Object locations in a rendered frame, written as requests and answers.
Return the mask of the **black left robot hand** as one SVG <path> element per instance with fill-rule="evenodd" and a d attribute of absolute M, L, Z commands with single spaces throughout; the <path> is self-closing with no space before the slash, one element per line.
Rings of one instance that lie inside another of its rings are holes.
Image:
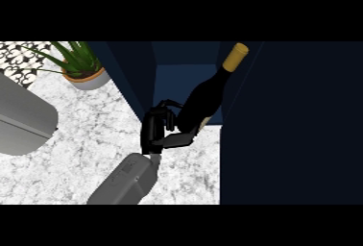
<path fill-rule="evenodd" d="M 182 104 L 167 99 L 161 100 L 145 113 L 140 129 L 143 155 L 160 154 L 164 149 L 186 147 L 194 143 L 198 129 L 192 129 L 188 133 L 164 135 L 164 131 L 173 132 L 177 127 L 177 117 L 168 106 L 183 108 Z"/>

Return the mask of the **dark blue cabinet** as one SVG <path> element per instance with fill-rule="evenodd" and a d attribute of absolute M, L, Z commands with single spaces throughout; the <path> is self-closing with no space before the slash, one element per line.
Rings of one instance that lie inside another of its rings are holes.
<path fill-rule="evenodd" d="M 216 74 L 232 41 L 93 41 L 115 86 L 137 116 L 165 99 L 185 103 Z"/>

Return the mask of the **green plant in grey pot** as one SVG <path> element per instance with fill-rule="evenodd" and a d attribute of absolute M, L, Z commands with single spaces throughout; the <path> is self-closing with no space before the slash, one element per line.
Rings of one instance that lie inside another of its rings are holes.
<path fill-rule="evenodd" d="M 92 47 L 86 41 L 70 41 L 68 44 L 71 49 L 67 49 L 58 41 L 52 41 L 52 46 L 64 56 L 64 60 L 33 48 L 24 47 L 24 49 L 43 56 L 61 67 L 58 74 L 75 88 L 80 90 L 99 89 L 109 82 L 111 76 Z"/>

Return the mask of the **dark blue cabinet door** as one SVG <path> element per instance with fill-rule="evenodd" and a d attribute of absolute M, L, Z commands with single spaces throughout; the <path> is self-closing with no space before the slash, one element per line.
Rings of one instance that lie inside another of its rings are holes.
<path fill-rule="evenodd" d="M 363 41 L 264 41 L 222 128 L 226 204 L 363 204 Z"/>

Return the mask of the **dark wine bottle, gold cap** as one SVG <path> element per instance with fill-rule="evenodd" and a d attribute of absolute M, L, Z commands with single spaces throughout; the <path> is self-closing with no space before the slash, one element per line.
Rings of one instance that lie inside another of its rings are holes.
<path fill-rule="evenodd" d="M 248 52 L 247 45 L 238 42 L 216 74 L 195 87 L 177 115 L 177 128 L 182 133 L 199 131 L 217 112 L 223 102 L 226 83 Z"/>

